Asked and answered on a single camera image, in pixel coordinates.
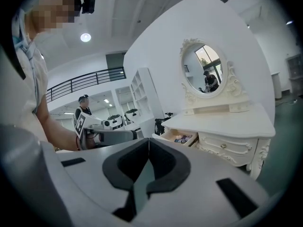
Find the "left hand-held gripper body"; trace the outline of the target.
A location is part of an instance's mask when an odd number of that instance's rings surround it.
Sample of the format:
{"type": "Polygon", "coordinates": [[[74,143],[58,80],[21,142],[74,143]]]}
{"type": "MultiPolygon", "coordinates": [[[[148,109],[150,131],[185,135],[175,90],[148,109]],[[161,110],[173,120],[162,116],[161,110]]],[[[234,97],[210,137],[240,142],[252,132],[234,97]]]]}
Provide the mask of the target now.
{"type": "Polygon", "coordinates": [[[101,131],[105,131],[103,126],[101,125],[102,120],[88,115],[86,113],[81,113],[76,124],[75,124],[75,132],[80,141],[80,150],[87,150],[85,144],[85,136],[88,133],[100,133],[101,131]]]}

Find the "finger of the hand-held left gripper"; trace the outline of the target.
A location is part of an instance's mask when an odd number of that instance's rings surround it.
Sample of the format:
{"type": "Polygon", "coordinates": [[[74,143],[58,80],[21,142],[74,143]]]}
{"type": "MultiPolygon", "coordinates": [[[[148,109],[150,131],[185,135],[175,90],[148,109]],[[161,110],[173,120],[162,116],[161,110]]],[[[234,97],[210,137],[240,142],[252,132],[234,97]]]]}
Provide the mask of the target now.
{"type": "Polygon", "coordinates": [[[101,131],[99,133],[99,145],[112,146],[137,139],[135,131],[101,131]]]}

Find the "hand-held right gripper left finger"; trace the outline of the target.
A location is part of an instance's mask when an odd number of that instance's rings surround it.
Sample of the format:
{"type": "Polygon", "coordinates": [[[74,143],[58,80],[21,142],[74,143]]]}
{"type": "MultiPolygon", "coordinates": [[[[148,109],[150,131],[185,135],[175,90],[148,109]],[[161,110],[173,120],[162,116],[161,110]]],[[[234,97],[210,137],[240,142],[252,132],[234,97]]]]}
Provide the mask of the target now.
{"type": "Polygon", "coordinates": [[[134,183],[148,160],[149,140],[56,153],[56,187],[72,227],[150,227],[137,219],[134,183]]]}

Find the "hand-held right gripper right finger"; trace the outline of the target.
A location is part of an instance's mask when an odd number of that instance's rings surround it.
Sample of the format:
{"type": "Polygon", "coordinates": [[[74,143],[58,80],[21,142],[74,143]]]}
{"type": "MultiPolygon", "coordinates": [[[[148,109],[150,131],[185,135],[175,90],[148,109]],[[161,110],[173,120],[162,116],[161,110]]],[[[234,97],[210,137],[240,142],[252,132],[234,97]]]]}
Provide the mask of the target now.
{"type": "Polygon", "coordinates": [[[217,156],[150,139],[155,179],[138,227],[251,227],[268,203],[251,177],[217,156]]]}

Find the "wooden drawer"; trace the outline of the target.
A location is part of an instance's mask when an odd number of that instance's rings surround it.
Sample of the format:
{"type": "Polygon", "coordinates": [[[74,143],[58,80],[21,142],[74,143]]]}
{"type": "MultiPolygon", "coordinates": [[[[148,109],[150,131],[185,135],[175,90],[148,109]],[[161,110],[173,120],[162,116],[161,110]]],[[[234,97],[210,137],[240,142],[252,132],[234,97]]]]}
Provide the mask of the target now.
{"type": "Polygon", "coordinates": [[[258,139],[231,138],[200,132],[198,148],[230,162],[234,166],[249,164],[255,154],[258,139]]]}
{"type": "Polygon", "coordinates": [[[177,129],[169,129],[167,132],[163,133],[162,135],[158,136],[155,133],[152,134],[152,137],[159,140],[166,140],[173,143],[177,143],[180,146],[184,147],[195,147],[197,143],[199,143],[199,137],[197,132],[191,132],[191,131],[182,131],[177,129]],[[192,135],[192,138],[185,144],[174,142],[175,139],[179,135],[192,135]]]}

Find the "person's left forearm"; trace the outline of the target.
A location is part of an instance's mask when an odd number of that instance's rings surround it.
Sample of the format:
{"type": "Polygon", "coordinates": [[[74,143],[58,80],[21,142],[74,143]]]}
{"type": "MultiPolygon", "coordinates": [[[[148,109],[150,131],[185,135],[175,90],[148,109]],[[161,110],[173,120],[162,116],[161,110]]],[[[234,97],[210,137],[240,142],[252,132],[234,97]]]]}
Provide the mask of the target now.
{"type": "Polygon", "coordinates": [[[52,119],[49,113],[37,113],[47,140],[56,148],[69,151],[78,151],[78,136],[75,132],[61,126],[52,119]]]}

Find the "white vanity dressing table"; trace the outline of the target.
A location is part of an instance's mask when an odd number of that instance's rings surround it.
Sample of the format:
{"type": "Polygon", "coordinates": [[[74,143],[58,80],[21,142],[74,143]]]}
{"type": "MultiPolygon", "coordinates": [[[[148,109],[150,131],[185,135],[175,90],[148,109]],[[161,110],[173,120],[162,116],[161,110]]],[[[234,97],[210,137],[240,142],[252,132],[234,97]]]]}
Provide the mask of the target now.
{"type": "Polygon", "coordinates": [[[203,132],[231,138],[258,139],[252,161],[249,164],[243,165],[254,180],[261,173],[263,163],[268,155],[270,141],[276,133],[269,116],[261,104],[250,105],[248,111],[241,113],[179,114],[165,121],[163,126],[167,129],[191,131],[198,134],[203,132]]]}

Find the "person's left hand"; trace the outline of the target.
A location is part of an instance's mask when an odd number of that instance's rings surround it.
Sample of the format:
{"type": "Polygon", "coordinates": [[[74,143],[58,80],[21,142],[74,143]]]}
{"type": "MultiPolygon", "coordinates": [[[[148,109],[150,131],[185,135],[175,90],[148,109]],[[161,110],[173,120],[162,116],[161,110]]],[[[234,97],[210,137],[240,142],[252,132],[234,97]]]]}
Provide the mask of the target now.
{"type": "Polygon", "coordinates": [[[99,133],[88,133],[85,136],[85,144],[87,149],[94,149],[100,146],[99,133]]]}

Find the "white service robot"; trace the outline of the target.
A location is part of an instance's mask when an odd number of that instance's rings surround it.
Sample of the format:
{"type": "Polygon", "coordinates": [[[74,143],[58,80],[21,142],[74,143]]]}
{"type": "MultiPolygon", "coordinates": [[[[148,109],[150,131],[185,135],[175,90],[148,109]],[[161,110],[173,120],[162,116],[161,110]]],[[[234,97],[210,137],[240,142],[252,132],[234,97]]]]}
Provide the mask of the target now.
{"type": "Polygon", "coordinates": [[[140,128],[139,126],[140,117],[141,117],[140,113],[136,108],[126,111],[125,118],[127,120],[127,123],[129,124],[126,125],[125,128],[127,130],[136,130],[140,128]]]}
{"type": "Polygon", "coordinates": [[[112,115],[107,119],[112,130],[119,129],[124,126],[124,120],[120,114],[112,115]]]}

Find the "black scooter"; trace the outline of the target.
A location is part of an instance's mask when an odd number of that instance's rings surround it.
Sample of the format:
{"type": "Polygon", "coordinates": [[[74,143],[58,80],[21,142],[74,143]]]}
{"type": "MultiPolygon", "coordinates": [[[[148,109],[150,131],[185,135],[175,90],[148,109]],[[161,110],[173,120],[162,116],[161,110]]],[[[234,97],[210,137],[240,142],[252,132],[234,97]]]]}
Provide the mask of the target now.
{"type": "Polygon", "coordinates": [[[169,120],[173,113],[167,112],[165,115],[167,115],[167,117],[163,119],[155,119],[154,133],[158,136],[162,135],[165,132],[165,127],[162,126],[162,123],[169,120]]]}

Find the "white shelf unit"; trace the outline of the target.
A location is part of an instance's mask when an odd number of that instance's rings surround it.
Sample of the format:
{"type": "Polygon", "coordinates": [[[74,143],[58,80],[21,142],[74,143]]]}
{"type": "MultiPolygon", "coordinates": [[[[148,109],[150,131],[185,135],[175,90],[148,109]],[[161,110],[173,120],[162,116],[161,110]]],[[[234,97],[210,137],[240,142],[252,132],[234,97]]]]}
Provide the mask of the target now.
{"type": "Polygon", "coordinates": [[[141,128],[143,136],[150,138],[154,134],[155,119],[163,118],[164,113],[148,68],[136,71],[130,90],[137,109],[134,122],[141,128]]]}

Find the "black metal railing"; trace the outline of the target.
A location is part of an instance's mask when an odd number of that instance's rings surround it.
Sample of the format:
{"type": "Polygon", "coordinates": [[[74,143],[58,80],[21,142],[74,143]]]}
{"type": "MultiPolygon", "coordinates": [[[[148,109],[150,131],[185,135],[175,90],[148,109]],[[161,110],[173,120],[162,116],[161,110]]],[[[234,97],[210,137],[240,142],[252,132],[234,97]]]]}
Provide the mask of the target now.
{"type": "Polygon", "coordinates": [[[46,93],[46,101],[49,103],[60,97],[88,87],[122,79],[126,79],[125,70],[123,67],[104,69],[87,73],[71,78],[49,88],[46,93]]]}

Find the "person's white dress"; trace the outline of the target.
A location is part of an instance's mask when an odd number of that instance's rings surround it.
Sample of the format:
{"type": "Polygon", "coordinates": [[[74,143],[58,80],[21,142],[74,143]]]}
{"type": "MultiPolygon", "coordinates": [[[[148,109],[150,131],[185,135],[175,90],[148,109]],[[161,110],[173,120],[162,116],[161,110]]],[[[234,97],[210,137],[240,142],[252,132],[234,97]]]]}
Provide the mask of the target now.
{"type": "Polygon", "coordinates": [[[29,89],[29,96],[22,109],[18,125],[33,133],[39,140],[48,141],[43,127],[36,115],[42,97],[47,91],[47,67],[34,42],[28,43],[13,37],[16,54],[26,76],[24,83],[29,89]]]}

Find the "oval white framed mirror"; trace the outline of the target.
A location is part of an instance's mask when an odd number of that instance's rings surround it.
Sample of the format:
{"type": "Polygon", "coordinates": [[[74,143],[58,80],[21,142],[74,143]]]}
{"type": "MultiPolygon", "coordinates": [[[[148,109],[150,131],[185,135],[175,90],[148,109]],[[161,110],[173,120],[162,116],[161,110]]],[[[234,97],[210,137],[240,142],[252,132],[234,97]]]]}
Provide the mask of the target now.
{"type": "Polygon", "coordinates": [[[198,38],[185,39],[180,62],[186,109],[229,111],[229,104],[249,102],[233,63],[219,48],[198,38]]]}

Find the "grey open shelf cabinet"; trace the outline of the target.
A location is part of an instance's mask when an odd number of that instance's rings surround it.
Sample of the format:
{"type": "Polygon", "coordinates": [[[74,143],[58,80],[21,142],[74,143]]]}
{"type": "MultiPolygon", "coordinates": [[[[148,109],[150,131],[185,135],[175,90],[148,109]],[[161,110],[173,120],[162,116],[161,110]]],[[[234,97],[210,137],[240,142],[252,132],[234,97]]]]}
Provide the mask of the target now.
{"type": "Polygon", "coordinates": [[[292,93],[303,96],[303,54],[286,59],[292,93]]]}

